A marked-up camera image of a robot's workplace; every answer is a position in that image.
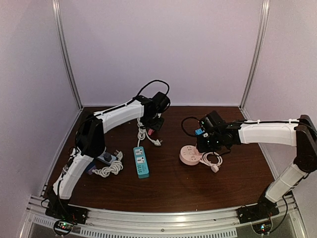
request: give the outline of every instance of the vertical metal post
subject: vertical metal post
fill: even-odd
[[[240,109],[242,109],[242,110],[244,109],[247,98],[249,96],[250,89],[251,89],[251,86],[252,86],[252,83],[254,80],[254,76],[256,73],[256,69],[257,69],[257,66],[259,63],[260,52],[262,49],[264,36],[265,36],[265,32],[266,32],[268,12],[269,12],[269,0],[263,0],[259,31],[258,31],[258,37],[257,37],[257,42],[256,42],[256,48],[255,48],[253,59],[252,59],[252,64],[251,64],[251,68],[250,68],[250,72],[249,72],[247,85],[246,85],[246,88],[244,90],[242,101],[240,104]]]
[[[82,109],[82,103],[79,97],[79,93],[77,90],[77,86],[74,80],[74,75],[73,71],[71,69],[71,64],[69,60],[69,55],[67,51],[67,46],[66,46],[66,41],[65,41],[65,35],[64,35],[64,30],[63,30],[63,24],[61,20],[61,14],[60,14],[60,9],[59,9],[59,0],[52,0],[53,2],[53,11],[54,11],[54,17],[56,21],[56,26],[57,26],[57,32],[58,32],[58,37],[59,37],[59,43],[61,47],[61,52],[64,60],[64,65],[68,77],[68,81],[70,84],[71,91],[74,95],[75,101],[76,101],[76,106],[78,109]]]

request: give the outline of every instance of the wooden table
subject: wooden table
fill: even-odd
[[[85,108],[100,111],[103,108]],[[107,151],[124,153],[123,170],[107,178],[84,173],[79,179],[70,204],[129,212],[201,211],[255,203],[265,187],[273,181],[272,174],[258,144],[233,146],[223,156],[217,174],[203,164],[187,166],[180,162],[182,146],[195,145],[196,139],[185,135],[180,122],[188,116],[201,118],[212,110],[227,121],[242,119],[237,107],[170,107],[163,114],[165,123],[153,138],[163,140],[161,147],[148,140],[145,148],[150,177],[139,179],[133,156],[137,146],[136,120],[118,126],[105,135]],[[189,131],[198,127],[195,120],[185,123]],[[58,178],[68,160],[68,149],[74,144],[72,131],[55,166],[49,185]],[[103,164],[96,162],[100,169]]]

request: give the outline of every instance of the brown wooden tabletop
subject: brown wooden tabletop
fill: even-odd
[[[85,108],[92,112],[103,108]],[[201,163],[187,166],[180,162],[179,151],[184,145],[195,145],[196,139],[185,135],[180,122],[188,116],[203,117],[212,110],[227,122],[242,119],[237,107],[170,107],[162,116],[164,125],[153,139],[163,140],[161,147],[148,140],[144,147],[150,177],[139,179],[133,156],[137,146],[136,120],[118,126],[105,135],[107,151],[121,150],[123,170],[107,178],[84,173],[79,179],[70,204],[128,212],[202,211],[255,203],[265,187],[273,181],[272,174],[258,144],[236,145],[223,156],[223,164],[214,174]],[[186,128],[194,132],[195,120]],[[68,160],[68,149],[74,145],[75,126],[53,170],[49,185],[58,178]],[[104,165],[97,161],[97,168]]]

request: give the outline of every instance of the teal power strip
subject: teal power strip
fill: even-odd
[[[133,152],[139,179],[147,178],[150,173],[143,146],[134,147]]]

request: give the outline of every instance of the robotic arm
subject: robotic arm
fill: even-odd
[[[297,147],[297,156],[285,171],[271,183],[254,206],[237,210],[240,223],[252,222],[279,213],[276,203],[311,172],[317,170],[317,132],[309,118],[285,121],[234,121],[226,123],[216,111],[199,120],[197,135],[200,153],[214,152],[232,145],[275,143]]]
[[[105,151],[104,134],[118,125],[137,118],[140,118],[145,127],[160,130],[164,122],[160,115],[169,104],[167,93],[158,92],[152,98],[138,94],[125,104],[83,116],[70,159],[48,191],[49,206],[46,215],[70,223],[84,224],[87,210],[69,206],[68,202],[86,167]]]

